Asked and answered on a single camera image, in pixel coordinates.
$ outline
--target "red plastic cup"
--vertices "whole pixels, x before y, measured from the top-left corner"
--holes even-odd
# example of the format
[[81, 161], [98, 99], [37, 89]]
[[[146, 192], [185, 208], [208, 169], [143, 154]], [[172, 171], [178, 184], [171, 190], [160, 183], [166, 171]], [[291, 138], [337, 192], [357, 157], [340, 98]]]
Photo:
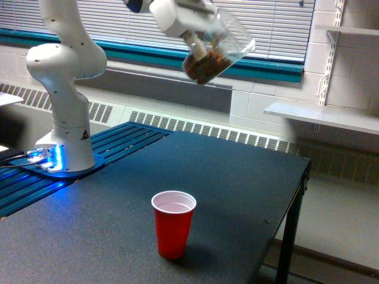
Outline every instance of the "red plastic cup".
[[158, 252], [166, 259], [185, 253], [196, 199], [185, 192], [164, 191], [152, 198]]

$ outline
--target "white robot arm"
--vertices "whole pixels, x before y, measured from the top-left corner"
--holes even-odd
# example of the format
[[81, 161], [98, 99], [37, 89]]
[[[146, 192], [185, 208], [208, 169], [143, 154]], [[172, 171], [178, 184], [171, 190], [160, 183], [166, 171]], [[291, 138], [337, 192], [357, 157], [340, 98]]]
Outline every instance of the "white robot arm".
[[[196, 36], [207, 29], [215, 7], [201, 0], [123, 0], [133, 12], [150, 11], [160, 29], [170, 37], [181, 37], [196, 60], [206, 56]], [[46, 27], [60, 44], [42, 44], [27, 54], [31, 75], [48, 91], [52, 102], [53, 129], [36, 147], [41, 155], [29, 160], [51, 173], [83, 172], [94, 166], [89, 132], [88, 100], [75, 89], [75, 80], [98, 76], [107, 58], [86, 33], [76, 0], [38, 0]]]
[[[36, 147], [50, 149], [40, 166], [52, 173], [80, 172], [95, 164], [89, 132], [88, 100], [74, 81], [105, 71], [107, 57], [86, 33], [76, 0], [39, 0], [46, 27], [60, 44], [42, 44], [27, 54], [27, 68], [48, 91], [52, 102], [53, 129]], [[31, 162], [45, 159], [36, 156]]]

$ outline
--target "window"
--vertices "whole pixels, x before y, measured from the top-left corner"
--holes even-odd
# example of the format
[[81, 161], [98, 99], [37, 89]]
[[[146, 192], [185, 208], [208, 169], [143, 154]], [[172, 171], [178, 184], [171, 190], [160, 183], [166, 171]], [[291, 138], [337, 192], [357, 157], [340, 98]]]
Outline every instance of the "window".
[[[212, 2], [237, 16], [256, 40], [256, 51], [247, 59], [304, 63], [315, 0]], [[187, 50], [181, 39], [167, 38], [150, 14], [135, 14], [122, 0], [78, 0], [78, 5], [83, 24], [95, 40], [169, 51]], [[51, 34], [41, 21], [38, 0], [0, 0], [0, 14], [0, 32], [7, 29]]]

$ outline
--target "window sill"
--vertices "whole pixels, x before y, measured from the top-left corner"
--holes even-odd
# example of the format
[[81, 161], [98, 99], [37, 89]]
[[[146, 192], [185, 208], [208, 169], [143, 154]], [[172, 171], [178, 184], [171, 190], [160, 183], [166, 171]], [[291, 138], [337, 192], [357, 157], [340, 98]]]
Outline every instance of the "window sill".
[[[43, 43], [58, 43], [55, 35], [34, 33], [29, 31], [13, 31], [0, 28], [1, 44], [21, 44], [36, 46]], [[158, 66], [180, 69], [182, 61], [187, 56], [185, 51], [160, 49], [155, 47], [137, 46], [131, 44], [95, 41], [101, 46], [107, 56], [113, 59], [123, 59], [143, 62]], [[300, 64], [267, 62], [264, 60], [242, 59], [225, 71], [226, 75], [241, 79], [259, 78], [300, 83], [304, 66]]]

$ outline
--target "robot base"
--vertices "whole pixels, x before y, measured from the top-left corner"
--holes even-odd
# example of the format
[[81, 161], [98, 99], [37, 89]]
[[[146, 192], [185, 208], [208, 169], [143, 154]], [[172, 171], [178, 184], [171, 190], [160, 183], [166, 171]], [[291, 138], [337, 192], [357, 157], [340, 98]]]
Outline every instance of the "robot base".
[[[96, 172], [97, 170], [100, 170], [104, 167], [104, 158], [100, 156], [99, 154], [94, 154], [95, 158], [95, 165], [87, 170], [82, 170], [79, 172], [61, 172], [61, 173], [49, 173], [48, 171], [42, 169], [41, 167], [38, 167], [37, 165], [31, 165], [31, 166], [23, 166], [22, 168], [29, 171], [36, 173], [41, 176], [45, 176], [47, 178], [53, 178], [53, 179], [80, 179], [84, 178], [85, 176], [90, 175], [91, 173]], [[21, 164], [29, 163], [27, 159], [19, 159], [16, 161], [11, 162], [14, 166], [18, 166]]]

